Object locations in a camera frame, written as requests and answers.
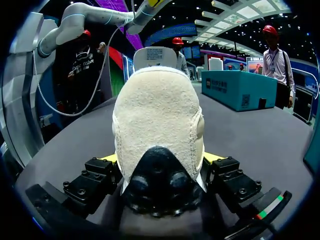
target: white shirt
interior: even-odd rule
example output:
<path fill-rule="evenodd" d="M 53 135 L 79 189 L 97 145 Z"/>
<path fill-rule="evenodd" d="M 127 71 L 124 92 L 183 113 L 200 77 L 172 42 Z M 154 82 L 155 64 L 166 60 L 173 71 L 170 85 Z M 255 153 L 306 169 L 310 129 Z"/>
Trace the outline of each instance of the white shirt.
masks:
<path fill-rule="evenodd" d="M 292 74 L 289 56 L 286 52 L 284 52 L 284 55 L 283 55 L 283 52 L 284 51 L 278 48 L 274 51 L 272 51 L 271 49 L 268 49 L 263 53 L 262 75 L 277 79 L 279 83 L 287 85 L 285 59 L 284 59 L 284 55 L 285 55 L 287 68 L 288 68 L 289 85 L 291 89 L 290 96 L 293 97 L 295 92 L 294 77 Z"/>
<path fill-rule="evenodd" d="M 190 72 L 189 69 L 187 67 L 187 61 L 186 61 L 186 57 L 179 52 L 178 57 L 176 58 L 176 68 L 182 72 L 184 72 L 188 78 L 190 79 Z"/>

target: lanyard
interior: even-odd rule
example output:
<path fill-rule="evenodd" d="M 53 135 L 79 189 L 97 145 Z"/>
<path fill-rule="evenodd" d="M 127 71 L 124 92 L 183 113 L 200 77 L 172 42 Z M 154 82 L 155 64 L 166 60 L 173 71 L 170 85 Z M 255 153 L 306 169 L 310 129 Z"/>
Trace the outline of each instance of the lanyard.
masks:
<path fill-rule="evenodd" d="M 272 57 L 272 55 L 271 55 L 271 53 L 270 53 L 270 50 L 269 50 L 269 54 L 270 54 L 270 56 L 271 56 L 271 61 L 272 61 L 272 63 L 274 62 L 274 60 L 275 60 L 275 58 L 276 58 L 276 56 L 277 56 L 278 53 L 279 53 L 279 49 L 276 50 L 276 53 L 275 53 L 274 56 Z"/>

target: yellow bracket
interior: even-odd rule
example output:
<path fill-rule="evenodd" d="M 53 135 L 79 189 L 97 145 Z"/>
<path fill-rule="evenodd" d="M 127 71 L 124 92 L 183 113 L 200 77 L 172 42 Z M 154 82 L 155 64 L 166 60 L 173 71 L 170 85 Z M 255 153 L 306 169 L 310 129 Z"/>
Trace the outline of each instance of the yellow bracket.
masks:
<path fill-rule="evenodd" d="M 204 153 L 204 157 L 210 164 L 212 164 L 213 161 L 217 161 L 218 159 L 226 159 L 226 157 L 214 155 L 214 154 L 211 154 L 211 153 L 208 153 L 208 152 Z M 105 156 L 105 157 L 98 158 L 98 159 L 107 160 L 109 162 L 112 162 L 113 164 L 115 164 L 117 162 L 117 160 L 118 160 L 116 154 L 112 154 L 112 155 Z"/>

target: gray table surface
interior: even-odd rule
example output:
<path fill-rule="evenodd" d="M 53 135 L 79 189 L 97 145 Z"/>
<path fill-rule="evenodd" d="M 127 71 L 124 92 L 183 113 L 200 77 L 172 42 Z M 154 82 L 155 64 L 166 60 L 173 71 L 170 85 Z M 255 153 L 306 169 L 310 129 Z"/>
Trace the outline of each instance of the gray table surface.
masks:
<path fill-rule="evenodd" d="M 303 163 L 313 129 L 279 108 L 235 112 L 201 94 L 196 86 L 203 110 L 205 151 L 220 156 L 232 156 L 240 168 L 254 180 L 262 181 L 262 191 L 276 187 L 292 193 L 292 199 L 273 221 L 279 229 L 293 215 L 307 194 L 312 176 Z M 34 185 L 50 182 L 63 192 L 64 181 L 72 181 L 92 157 L 104 157 L 115 151 L 112 133 L 114 103 L 82 116 L 45 145 L 26 166 L 16 182 L 16 189 L 29 206 L 25 190 Z M 114 213 L 110 207 L 117 198 L 107 196 L 95 214 L 87 220 L 106 225 Z M 238 217 L 228 211 L 219 200 L 222 215 L 228 226 Z M 177 233 L 177 229 L 190 234 L 201 231 L 202 213 L 186 212 L 174 224 L 169 217 L 154 219 L 133 214 L 128 209 L 122 215 L 120 229 L 152 235 L 159 231 Z"/>

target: qr code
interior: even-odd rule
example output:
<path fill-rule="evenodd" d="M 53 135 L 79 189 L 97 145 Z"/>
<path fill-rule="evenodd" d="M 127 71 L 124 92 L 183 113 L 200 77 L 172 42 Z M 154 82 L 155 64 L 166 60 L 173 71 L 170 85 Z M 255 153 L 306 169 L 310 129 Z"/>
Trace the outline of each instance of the qr code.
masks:
<path fill-rule="evenodd" d="M 249 103 L 250 103 L 250 94 L 243 94 L 241 107 L 247 107 L 249 106 Z"/>

